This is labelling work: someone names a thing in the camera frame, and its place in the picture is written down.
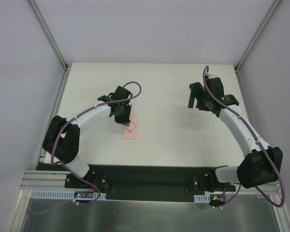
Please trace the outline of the pink silicone phone case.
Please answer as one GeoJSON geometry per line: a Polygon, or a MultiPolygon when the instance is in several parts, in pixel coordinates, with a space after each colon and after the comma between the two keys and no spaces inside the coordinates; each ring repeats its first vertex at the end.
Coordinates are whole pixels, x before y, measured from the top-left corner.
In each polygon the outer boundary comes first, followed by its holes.
{"type": "Polygon", "coordinates": [[[130,123],[128,126],[124,126],[122,138],[125,140],[136,140],[139,127],[139,116],[132,114],[130,116],[130,123]]]}

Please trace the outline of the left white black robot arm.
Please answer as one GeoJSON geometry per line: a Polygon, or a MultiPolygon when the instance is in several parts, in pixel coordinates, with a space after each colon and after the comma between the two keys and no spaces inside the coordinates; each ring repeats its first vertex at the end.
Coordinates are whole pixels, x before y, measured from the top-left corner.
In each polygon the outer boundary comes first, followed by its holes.
{"type": "Polygon", "coordinates": [[[114,116],[115,122],[122,125],[130,124],[132,93],[118,86],[114,93],[98,98],[97,105],[68,118],[55,116],[46,132],[43,149],[52,159],[65,164],[70,172],[77,174],[76,183],[82,188],[92,184],[89,166],[78,155],[80,136],[85,130],[101,120],[114,116]]]}

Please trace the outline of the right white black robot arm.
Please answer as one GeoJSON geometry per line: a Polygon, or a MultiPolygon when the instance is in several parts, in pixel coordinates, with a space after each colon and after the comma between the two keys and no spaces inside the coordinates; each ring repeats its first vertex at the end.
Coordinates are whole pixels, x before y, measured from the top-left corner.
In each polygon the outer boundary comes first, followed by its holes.
{"type": "Polygon", "coordinates": [[[190,84],[188,107],[215,114],[231,131],[239,144],[244,159],[239,166],[221,166],[210,171],[208,186],[220,190],[225,183],[239,183],[245,188],[280,181],[283,153],[272,147],[256,132],[245,118],[238,100],[224,93],[219,77],[205,77],[206,86],[190,84]]]}

